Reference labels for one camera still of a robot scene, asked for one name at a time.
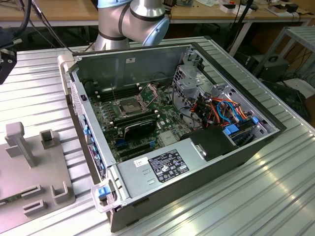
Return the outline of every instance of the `blue latch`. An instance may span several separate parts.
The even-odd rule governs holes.
[[[258,120],[257,117],[253,117],[253,118],[252,118],[252,121],[253,121],[255,124],[257,124],[257,123],[259,122],[259,120]]]
[[[224,128],[224,131],[226,132],[227,135],[230,135],[230,134],[233,134],[233,133],[239,131],[239,129],[236,127],[236,125],[231,124],[231,125],[226,126]]]
[[[99,193],[99,198],[104,198],[105,196],[111,193],[110,187],[108,185],[101,187],[98,189],[98,193]]]

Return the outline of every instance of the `warning label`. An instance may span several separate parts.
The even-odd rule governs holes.
[[[161,183],[189,171],[176,149],[149,159],[149,164]]]

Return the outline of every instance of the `gray robot arm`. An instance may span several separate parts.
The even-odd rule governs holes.
[[[169,19],[161,0],[99,0],[95,50],[129,48],[129,39],[143,46],[159,44]]]

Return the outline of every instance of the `wooden desk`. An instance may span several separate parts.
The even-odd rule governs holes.
[[[36,0],[52,26],[98,25],[98,12],[90,0]],[[0,26],[18,27],[23,12],[15,2],[0,3]],[[36,26],[43,26],[32,13],[31,20]]]
[[[98,12],[90,0],[36,0],[52,26],[92,26],[98,25]],[[244,19],[244,26],[235,40],[230,54],[233,56],[249,28],[254,22],[303,22],[307,26],[315,16],[278,17],[266,9],[267,5],[258,5],[259,10],[253,11]],[[14,2],[0,3],[0,26],[18,27],[23,19],[23,13]],[[31,19],[36,26],[43,26],[34,14]],[[218,5],[205,6],[194,2],[193,7],[175,6],[172,9],[171,23],[231,23],[235,14],[224,13]]]
[[[259,9],[253,11],[251,14],[247,15],[244,22],[247,21],[270,21],[270,22],[285,22],[285,21],[299,21],[299,17],[279,17],[271,13],[266,9],[268,5],[258,5]],[[315,18],[315,16],[304,15],[301,17],[300,21],[306,21]],[[193,7],[175,6],[172,8],[172,22],[173,23],[185,23],[185,21],[195,20],[195,23],[201,21],[201,23],[213,23],[216,21],[233,22],[235,19],[234,13],[225,13],[220,10],[220,6],[214,5],[212,7],[205,6],[197,1],[194,2]]]

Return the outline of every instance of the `metal shelf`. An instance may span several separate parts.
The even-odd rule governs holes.
[[[243,166],[141,219],[115,235],[277,235],[314,234],[315,130],[259,80],[204,37],[168,39],[162,44],[197,42],[271,111],[287,130]],[[58,131],[76,202],[3,235],[111,235],[106,214],[90,196],[92,178],[74,130],[57,67],[64,49],[20,52],[0,86],[0,142],[13,120],[26,133]],[[205,70],[216,81],[218,74]]]
[[[263,60],[258,64],[253,75],[257,76],[262,70],[264,64],[276,50],[277,46],[282,42],[285,36],[289,36],[291,40],[285,46],[285,48],[280,53],[281,57],[284,57],[288,50],[292,47],[294,42],[298,42],[305,48],[309,49],[313,53],[315,52],[315,27],[284,27],[275,42],[271,45],[268,52],[265,54]],[[315,61],[303,72],[302,77],[304,77],[308,71],[315,67]]]

